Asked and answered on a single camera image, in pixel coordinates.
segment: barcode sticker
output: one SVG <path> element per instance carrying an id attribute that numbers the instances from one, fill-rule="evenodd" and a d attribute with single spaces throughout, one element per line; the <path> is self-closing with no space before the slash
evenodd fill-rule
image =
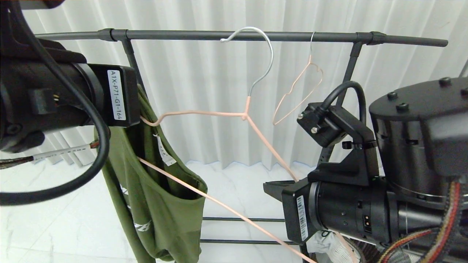
<path id="1" fill-rule="evenodd" d="M 124 91 L 122 90 L 122 81 L 120 80 L 120 71 L 108 70 L 110 101 L 112 102 L 112 111 L 114 119 L 124 121 L 127 119 L 125 114 Z"/>
<path id="2" fill-rule="evenodd" d="M 304 196 L 296 199 L 297 213 L 299 214 L 300 237 L 302 241 L 308 237 L 306 207 L 304 206 Z"/>
<path id="3" fill-rule="evenodd" d="M 159 137 L 159 135 L 153 135 L 153 136 L 155 136 L 158 139 L 159 155 L 161 155 L 162 161 L 167 166 L 171 166 L 175 164 L 177 161 L 174 158 L 172 158 L 170 154 L 168 154 L 168 152 L 164 148 L 164 145 L 162 145 L 161 137 Z"/>

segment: olive green garment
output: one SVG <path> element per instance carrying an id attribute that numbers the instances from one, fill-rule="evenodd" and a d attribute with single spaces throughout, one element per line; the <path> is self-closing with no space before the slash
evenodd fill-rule
<path id="1" fill-rule="evenodd" d="M 156 121 L 139 90 L 141 114 Z M 102 168 L 118 217 L 138 263 L 155 258 L 196 263 L 205 198 L 139 162 L 141 157 L 193 187 L 207 192 L 206 183 L 177 157 L 161 128 L 143 122 L 130 128 L 111 127 L 109 158 Z M 158 135 L 164 150 L 158 147 Z"/>

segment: white marble floor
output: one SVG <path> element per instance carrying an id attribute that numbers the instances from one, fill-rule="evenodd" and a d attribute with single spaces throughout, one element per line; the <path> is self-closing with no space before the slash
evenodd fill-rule
<path id="1" fill-rule="evenodd" d="M 208 184 L 209 193 L 248 217 L 283 218 L 281 203 L 263 192 L 263 183 L 289 180 L 278 165 L 269 171 L 260 163 L 247 167 L 233 163 L 189 162 L 188 167 Z M 0 171 L 2 191 L 38 190 L 61 184 L 84 168 L 43 161 Z M 295 163 L 292 169 L 305 177 L 311 170 Z M 101 174 L 81 189 L 51 201 L 1 207 L 2 263 L 136 263 L 120 226 Z M 207 200 L 204 216 L 232 217 Z M 259 223 L 286 240 L 284 223 Z M 268 240 L 244 222 L 205 221 L 203 239 Z M 301 259 L 279 245 L 202 244 L 201 263 L 300 263 Z"/>

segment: white logo on garment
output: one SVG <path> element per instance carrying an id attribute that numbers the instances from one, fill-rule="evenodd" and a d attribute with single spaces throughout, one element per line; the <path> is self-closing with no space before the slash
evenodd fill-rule
<path id="1" fill-rule="evenodd" d="M 139 224 L 136 224 L 136 223 L 133 223 L 133 225 L 135 226 L 135 228 L 140 231 L 140 232 L 145 232 L 145 231 L 148 231 L 149 230 L 149 227 L 151 226 L 151 220 L 144 224 L 144 225 L 139 225 Z"/>
<path id="2" fill-rule="evenodd" d="M 125 189 L 122 185 L 120 185 L 120 190 L 122 190 L 122 193 L 128 195 L 128 190 Z"/>

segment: clothes rack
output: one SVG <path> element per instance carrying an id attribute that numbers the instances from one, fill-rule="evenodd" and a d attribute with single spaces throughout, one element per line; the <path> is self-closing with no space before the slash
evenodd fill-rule
<path id="1" fill-rule="evenodd" d="M 271 41 L 280 42 L 310 42 L 312 32 L 265 32 Z M 137 82 L 145 90 L 141 72 L 138 68 L 138 63 L 135 58 L 131 40 L 205 40 L 219 41 L 221 38 L 227 38 L 232 34 L 232 31 L 199 31 L 199 30 L 128 30 L 128 29 L 102 29 L 98 31 L 88 32 L 65 32 L 65 33 L 47 33 L 37 34 L 38 38 L 47 40 L 87 40 L 100 39 L 104 41 L 117 42 L 120 41 L 124 48 L 125 54 L 129 60 L 130 66 L 136 71 Z M 351 80 L 356 62 L 361 52 L 363 45 L 378 45 L 378 44 L 407 44 L 407 45 L 422 45 L 433 47 L 445 47 L 448 41 L 444 39 L 424 38 L 424 37 L 405 37 L 405 36 L 390 36 L 384 33 L 372 32 L 356 32 L 356 33 L 333 33 L 333 32 L 315 32 L 312 42 L 339 42 L 353 43 L 350 52 L 350 59 L 346 67 L 343 77 L 343 82 Z M 232 41 L 264 41 L 264 38 L 256 32 L 239 33 Z M 336 104 L 341 106 L 346 95 L 346 90 L 342 92 Z M 318 160 L 318 164 L 328 162 L 330 160 L 334 146 L 323 148 Z M 218 221 L 241 221 L 237 218 L 213 218 L 205 217 L 204 220 Z M 251 219 L 259 222 L 284 222 L 284 219 Z M 246 241 L 246 240 L 201 240 L 203 243 L 229 243 L 229 244 L 276 244 L 274 241 Z M 307 247 L 300 246 L 300 250 L 305 255 Z"/>

